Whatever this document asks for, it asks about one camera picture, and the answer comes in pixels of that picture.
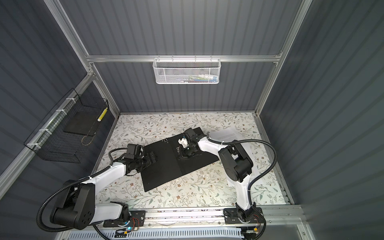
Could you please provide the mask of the orange folder black inside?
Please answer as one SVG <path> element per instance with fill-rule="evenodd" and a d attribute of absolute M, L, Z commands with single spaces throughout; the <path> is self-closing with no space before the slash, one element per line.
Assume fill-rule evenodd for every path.
<path fill-rule="evenodd" d="M 189 128 L 181 134 L 145 146 L 145 152 L 153 154 L 155 162 L 141 171 L 144 191 L 148 192 L 217 162 L 217 156 L 199 150 L 196 144 L 184 149 L 179 143 L 180 139 L 202 134 L 201 128 Z"/>

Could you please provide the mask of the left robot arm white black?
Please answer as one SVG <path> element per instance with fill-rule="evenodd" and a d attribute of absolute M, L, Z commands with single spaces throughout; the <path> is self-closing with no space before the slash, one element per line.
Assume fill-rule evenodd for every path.
<path fill-rule="evenodd" d="M 114 150 L 108 153 L 111 162 L 101 171 L 82 180 L 65 183 L 54 196 L 56 202 L 50 215 L 52 224 L 77 230 L 109 220 L 117 221 L 120 226 L 130 224 L 131 214 L 127 204 L 98 204 L 96 195 L 113 181 L 131 176 L 131 171 L 138 174 L 154 164 L 156 156 L 141 145 L 129 144 L 120 150 L 123 154 L 116 159 L 112 156 Z"/>

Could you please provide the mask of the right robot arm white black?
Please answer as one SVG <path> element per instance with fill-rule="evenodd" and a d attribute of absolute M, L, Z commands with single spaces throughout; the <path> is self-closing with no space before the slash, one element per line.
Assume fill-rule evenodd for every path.
<path fill-rule="evenodd" d="M 219 158 L 230 183 L 236 189 L 235 206 L 237 216 L 242 223 L 249 222 L 254 215 L 254 205 L 250 200 L 250 190 L 248 189 L 254 162 L 242 145 L 253 142 L 257 143 L 258 140 L 219 141 L 205 134 L 196 134 L 191 128 L 187 129 L 178 139 L 178 143 L 182 146 L 180 154 L 184 159 L 195 156 L 197 152 L 208 152 Z"/>

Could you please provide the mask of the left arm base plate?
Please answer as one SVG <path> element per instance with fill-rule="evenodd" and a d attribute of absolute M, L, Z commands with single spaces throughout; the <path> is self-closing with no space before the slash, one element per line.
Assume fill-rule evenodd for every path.
<path fill-rule="evenodd" d="M 144 225 L 146 211 L 129 211 L 128 214 L 120 216 L 116 220 L 106 220 L 103 223 L 104 228 L 139 228 Z"/>

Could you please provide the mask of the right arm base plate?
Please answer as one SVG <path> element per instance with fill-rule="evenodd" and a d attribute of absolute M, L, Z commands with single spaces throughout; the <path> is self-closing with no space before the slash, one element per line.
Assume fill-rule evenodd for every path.
<path fill-rule="evenodd" d="M 233 224 L 256 224 L 260 225 L 265 222 L 261 208 L 251 207 L 248 210 L 241 208 L 226 208 L 223 210 L 225 223 L 228 225 Z"/>

